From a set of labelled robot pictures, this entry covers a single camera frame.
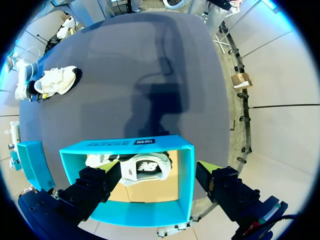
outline label on box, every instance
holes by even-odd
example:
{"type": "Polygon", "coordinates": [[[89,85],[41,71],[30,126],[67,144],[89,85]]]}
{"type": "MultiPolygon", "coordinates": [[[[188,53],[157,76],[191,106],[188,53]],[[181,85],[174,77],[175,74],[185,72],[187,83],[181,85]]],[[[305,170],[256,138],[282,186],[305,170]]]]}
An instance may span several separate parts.
{"type": "Polygon", "coordinates": [[[133,145],[142,145],[142,144],[155,144],[155,139],[143,139],[143,140],[136,140],[133,145]]]}

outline person's leg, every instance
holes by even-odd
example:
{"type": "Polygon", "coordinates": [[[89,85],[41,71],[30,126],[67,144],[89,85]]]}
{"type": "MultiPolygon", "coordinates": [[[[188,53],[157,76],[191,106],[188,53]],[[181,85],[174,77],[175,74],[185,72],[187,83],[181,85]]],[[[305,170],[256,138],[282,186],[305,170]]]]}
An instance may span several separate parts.
{"type": "Polygon", "coordinates": [[[219,26],[228,14],[228,11],[214,4],[211,4],[209,8],[208,20],[206,21],[205,25],[208,28],[211,37],[214,37],[219,29],[219,26]]]}
{"type": "Polygon", "coordinates": [[[114,13],[114,7],[112,6],[111,0],[106,0],[106,5],[104,8],[105,16],[107,19],[114,18],[115,13],[114,13]]]}
{"type": "Polygon", "coordinates": [[[204,13],[208,6],[207,0],[192,0],[188,9],[188,14],[199,15],[204,13]]]}
{"type": "Polygon", "coordinates": [[[143,0],[131,0],[132,11],[138,13],[140,12],[139,6],[142,4],[143,0]]]}

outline robotic arm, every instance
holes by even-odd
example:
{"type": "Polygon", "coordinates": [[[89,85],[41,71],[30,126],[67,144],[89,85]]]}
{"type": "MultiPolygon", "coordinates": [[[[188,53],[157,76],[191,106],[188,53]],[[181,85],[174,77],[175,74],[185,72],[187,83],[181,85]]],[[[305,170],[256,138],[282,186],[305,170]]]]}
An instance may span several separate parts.
{"type": "MultiPolygon", "coordinates": [[[[278,203],[274,196],[259,201],[260,191],[242,183],[238,174],[230,166],[210,173],[198,162],[195,177],[211,202],[217,202],[230,220],[238,223],[232,240],[269,240],[273,235],[270,228],[288,205],[278,203]]],[[[121,177],[119,162],[107,173],[86,167],[74,184],[58,190],[59,200],[42,189],[20,195],[18,205],[40,239],[102,239],[80,229],[78,224],[86,221],[100,202],[108,200],[121,177]]]]}

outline sneaker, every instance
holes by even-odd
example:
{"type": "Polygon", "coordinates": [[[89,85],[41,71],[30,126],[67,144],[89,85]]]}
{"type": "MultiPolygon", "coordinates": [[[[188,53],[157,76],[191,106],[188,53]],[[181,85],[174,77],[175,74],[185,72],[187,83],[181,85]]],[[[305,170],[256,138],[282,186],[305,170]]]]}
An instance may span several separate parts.
{"type": "Polygon", "coordinates": [[[14,92],[14,97],[16,100],[30,100],[34,92],[29,92],[28,84],[30,78],[36,75],[38,64],[36,62],[28,63],[24,59],[21,59],[16,63],[16,68],[18,71],[18,83],[14,92]]]}
{"type": "Polygon", "coordinates": [[[172,161],[167,152],[121,154],[121,155],[89,155],[86,166],[99,166],[119,160],[121,167],[120,183],[131,186],[153,180],[166,180],[172,168],[172,161]]]}
{"type": "Polygon", "coordinates": [[[55,93],[63,95],[75,83],[77,69],[76,66],[67,66],[44,71],[44,76],[35,82],[34,88],[37,92],[46,95],[47,98],[55,93]]]}

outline round table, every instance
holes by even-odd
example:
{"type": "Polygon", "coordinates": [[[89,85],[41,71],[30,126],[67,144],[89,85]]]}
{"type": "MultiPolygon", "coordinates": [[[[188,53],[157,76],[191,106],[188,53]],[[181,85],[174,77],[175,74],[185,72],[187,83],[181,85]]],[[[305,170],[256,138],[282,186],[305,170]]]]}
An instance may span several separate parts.
{"type": "MultiPolygon", "coordinates": [[[[56,187],[70,184],[59,150],[83,140],[178,134],[196,161],[228,164],[225,81],[198,16],[145,12],[117,16],[66,38],[39,61],[43,70],[77,66],[64,95],[20,102],[22,141],[42,141],[56,187]]],[[[195,181],[194,197],[206,193],[195,181]]]]}

